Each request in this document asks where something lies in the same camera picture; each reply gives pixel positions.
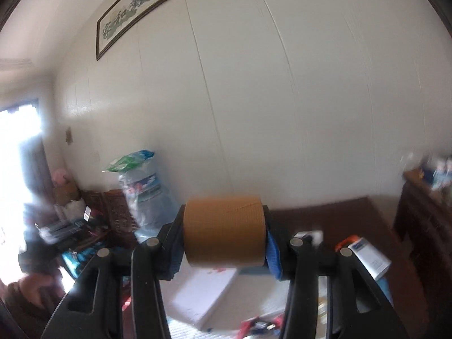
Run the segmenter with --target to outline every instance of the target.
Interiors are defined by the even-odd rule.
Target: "black device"
[[[275,276],[290,280],[282,339],[314,339],[318,277],[328,280],[328,339],[408,339],[405,328],[380,287],[359,259],[313,246],[309,236],[290,238],[264,207],[266,264]],[[42,339],[121,339],[121,282],[131,276],[136,339],[170,339],[159,280],[171,280],[184,254],[184,206],[133,251],[94,256],[54,312]]]

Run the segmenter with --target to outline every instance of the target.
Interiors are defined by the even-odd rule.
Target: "ceiling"
[[[21,0],[0,31],[0,93],[52,75],[103,0]]]

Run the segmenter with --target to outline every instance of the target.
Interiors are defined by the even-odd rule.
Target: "brown tape roll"
[[[191,199],[184,211],[184,247],[191,266],[262,266],[266,229],[259,197]]]

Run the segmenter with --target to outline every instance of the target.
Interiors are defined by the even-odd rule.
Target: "person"
[[[57,274],[31,273],[8,285],[0,280],[0,337],[39,339],[64,294]]]

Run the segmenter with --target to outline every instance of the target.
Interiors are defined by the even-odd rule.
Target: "brown sleeve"
[[[22,295],[17,283],[8,285],[4,296],[5,306],[30,339],[39,339],[44,331],[51,313],[36,307]]]

